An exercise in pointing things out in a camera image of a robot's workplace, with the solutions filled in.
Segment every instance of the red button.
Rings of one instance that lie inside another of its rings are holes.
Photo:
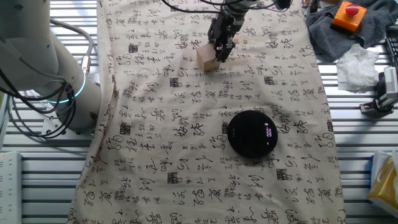
[[[346,13],[349,16],[355,16],[355,15],[358,14],[358,12],[359,12],[359,7],[357,5],[355,5],[355,4],[349,4],[346,7]]]

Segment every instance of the white tissue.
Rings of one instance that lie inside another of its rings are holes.
[[[379,53],[354,44],[337,62],[338,89],[359,91],[376,86],[379,73],[374,63],[378,58]]]

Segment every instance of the beige cloth with calligraphy print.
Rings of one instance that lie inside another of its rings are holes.
[[[286,12],[249,11],[230,58],[203,73],[195,48],[207,43],[212,17],[172,12],[159,0],[98,2],[102,116],[68,223],[345,221],[330,112],[300,1]],[[246,110],[277,125],[268,157],[237,155],[223,134]]]

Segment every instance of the gray cloth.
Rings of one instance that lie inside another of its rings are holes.
[[[367,9],[363,20],[354,34],[346,34],[330,28],[339,6],[308,15],[307,27],[316,53],[332,62],[347,52],[353,44],[363,48],[377,44],[386,36],[386,28],[394,25],[398,18],[398,4],[395,0],[351,0]]]

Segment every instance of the beige cube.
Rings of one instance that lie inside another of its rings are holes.
[[[203,72],[209,72],[219,67],[220,62],[216,61],[216,51],[213,44],[206,44],[197,48],[197,62]]]

